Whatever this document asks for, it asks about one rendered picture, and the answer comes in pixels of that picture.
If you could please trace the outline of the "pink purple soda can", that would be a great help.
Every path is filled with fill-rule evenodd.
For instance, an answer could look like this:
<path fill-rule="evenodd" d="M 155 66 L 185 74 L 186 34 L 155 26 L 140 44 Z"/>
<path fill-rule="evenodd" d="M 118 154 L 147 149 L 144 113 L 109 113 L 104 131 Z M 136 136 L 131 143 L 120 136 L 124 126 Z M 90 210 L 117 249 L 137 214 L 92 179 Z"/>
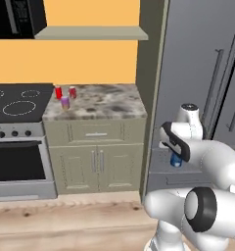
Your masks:
<path fill-rule="evenodd" d="M 62 108 L 67 111 L 70 108 L 70 99 L 68 96 L 63 96 L 61 98 Z"/>

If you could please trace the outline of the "grey fridge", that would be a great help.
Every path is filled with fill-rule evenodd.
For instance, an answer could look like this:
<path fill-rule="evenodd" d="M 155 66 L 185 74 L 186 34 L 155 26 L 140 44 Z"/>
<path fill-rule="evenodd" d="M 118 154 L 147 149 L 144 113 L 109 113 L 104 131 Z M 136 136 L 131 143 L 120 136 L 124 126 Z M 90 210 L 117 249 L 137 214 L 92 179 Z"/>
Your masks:
<path fill-rule="evenodd" d="M 223 89 L 235 58 L 235 0 L 170 0 L 147 179 L 148 192 L 208 185 L 200 170 L 170 164 L 159 147 L 162 123 L 176 119 L 180 106 L 200 109 L 206 138 L 212 138 Z"/>

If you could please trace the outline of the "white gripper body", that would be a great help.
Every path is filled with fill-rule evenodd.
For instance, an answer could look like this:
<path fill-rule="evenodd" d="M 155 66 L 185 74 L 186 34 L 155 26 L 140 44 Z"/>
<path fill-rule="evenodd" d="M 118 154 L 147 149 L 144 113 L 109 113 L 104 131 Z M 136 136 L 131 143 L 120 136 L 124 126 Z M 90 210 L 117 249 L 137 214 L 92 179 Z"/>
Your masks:
<path fill-rule="evenodd" d="M 173 144 L 170 142 L 171 124 L 163 124 L 160 128 L 160 148 L 172 148 Z"/>

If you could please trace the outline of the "black microwave oven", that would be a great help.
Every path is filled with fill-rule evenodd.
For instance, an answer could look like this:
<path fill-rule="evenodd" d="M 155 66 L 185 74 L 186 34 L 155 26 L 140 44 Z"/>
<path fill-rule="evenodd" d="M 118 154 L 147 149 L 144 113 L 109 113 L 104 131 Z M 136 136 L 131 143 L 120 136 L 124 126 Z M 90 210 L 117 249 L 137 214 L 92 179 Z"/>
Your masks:
<path fill-rule="evenodd" d="M 0 39 L 33 39 L 46 26 L 43 0 L 0 0 Z"/>

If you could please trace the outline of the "silver oven door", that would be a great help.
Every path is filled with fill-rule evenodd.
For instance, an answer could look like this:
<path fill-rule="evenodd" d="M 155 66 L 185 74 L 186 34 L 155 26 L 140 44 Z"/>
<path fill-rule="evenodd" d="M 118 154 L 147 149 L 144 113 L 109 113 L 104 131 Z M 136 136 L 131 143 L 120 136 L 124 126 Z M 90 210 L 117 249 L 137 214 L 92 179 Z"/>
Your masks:
<path fill-rule="evenodd" d="M 44 137 L 35 147 L 0 148 L 0 202 L 54 199 L 57 189 Z"/>

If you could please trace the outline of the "grey green wall shelf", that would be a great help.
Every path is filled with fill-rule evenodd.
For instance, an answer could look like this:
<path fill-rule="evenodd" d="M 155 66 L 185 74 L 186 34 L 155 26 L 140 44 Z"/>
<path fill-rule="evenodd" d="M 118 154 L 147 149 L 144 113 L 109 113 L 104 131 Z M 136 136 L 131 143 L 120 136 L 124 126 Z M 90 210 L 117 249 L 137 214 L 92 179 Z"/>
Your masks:
<path fill-rule="evenodd" d="M 35 35 L 39 40 L 148 40 L 148 34 L 133 26 L 54 26 Z"/>

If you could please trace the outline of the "black hob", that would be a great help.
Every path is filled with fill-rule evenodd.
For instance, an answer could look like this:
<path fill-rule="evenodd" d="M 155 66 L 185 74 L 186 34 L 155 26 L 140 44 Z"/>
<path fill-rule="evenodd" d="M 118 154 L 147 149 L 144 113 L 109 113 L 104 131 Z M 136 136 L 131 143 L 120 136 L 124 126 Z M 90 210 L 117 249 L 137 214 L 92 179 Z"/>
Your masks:
<path fill-rule="evenodd" d="M 0 124 L 40 122 L 53 89 L 52 83 L 0 84 Z"/>

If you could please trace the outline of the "grey green tall side panel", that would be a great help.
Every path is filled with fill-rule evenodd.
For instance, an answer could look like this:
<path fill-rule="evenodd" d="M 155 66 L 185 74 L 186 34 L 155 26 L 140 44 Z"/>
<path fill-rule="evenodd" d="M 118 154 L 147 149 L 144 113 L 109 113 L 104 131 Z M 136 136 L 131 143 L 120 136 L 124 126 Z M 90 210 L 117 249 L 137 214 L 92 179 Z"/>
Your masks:
<path fill-rule="evenodd" d="M 138 42 L 136 86 L 147 112 L 144 153 L 139 194 L 144 201 L 146 194 L 151 144 L 157 107 L 161 63 L 165 42 L 165 28 L 170 0 L 141 0 L 140 27 L 148 35 Z"/>

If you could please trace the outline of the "blue soda can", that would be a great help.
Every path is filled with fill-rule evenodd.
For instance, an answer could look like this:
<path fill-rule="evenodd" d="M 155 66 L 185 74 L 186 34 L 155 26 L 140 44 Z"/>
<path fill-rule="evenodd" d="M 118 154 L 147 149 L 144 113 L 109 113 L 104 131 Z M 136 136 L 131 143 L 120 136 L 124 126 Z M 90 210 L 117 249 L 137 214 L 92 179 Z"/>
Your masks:
<path fill-rule="evenodd" d="M 179 168 L 182 166 L 182 159 L 178 157 L 175 153 L 172 153 L 170 157 L 170 164 L 173 167 Z"/>

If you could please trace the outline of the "grey green drawer front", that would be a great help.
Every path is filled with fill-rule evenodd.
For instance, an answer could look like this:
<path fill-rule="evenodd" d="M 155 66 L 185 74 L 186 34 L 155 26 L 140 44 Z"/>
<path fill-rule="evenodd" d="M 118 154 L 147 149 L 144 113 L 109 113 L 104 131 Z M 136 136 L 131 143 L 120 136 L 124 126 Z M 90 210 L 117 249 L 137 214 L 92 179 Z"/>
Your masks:
<path fill-rule="evenodd" d="M 144 141 L 146 120 L 72 120 L 45 122 L 50 146 L 133 144 Z"/>

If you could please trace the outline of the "grey green cupboard door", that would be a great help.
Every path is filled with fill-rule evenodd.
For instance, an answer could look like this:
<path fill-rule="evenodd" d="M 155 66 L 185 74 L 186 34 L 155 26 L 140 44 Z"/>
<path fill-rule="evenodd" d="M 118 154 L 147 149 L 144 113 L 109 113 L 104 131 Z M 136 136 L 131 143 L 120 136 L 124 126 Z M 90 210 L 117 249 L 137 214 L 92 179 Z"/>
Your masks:
<path fill-rule="evenodd" d="M 96 173 L 92 172 L 91 151 L 95 151 Z M 50 158 L 59 194 L 98 191 L 95 146 L 50 147 Z"/>
<path fill-rule="evenodd" d="M 100 153 L 104 151 L 104 171 Z M 135 191 L 140 186 L 142 144 L 101 145 L 98 147 L 99 189 L 101 192 Z"/>

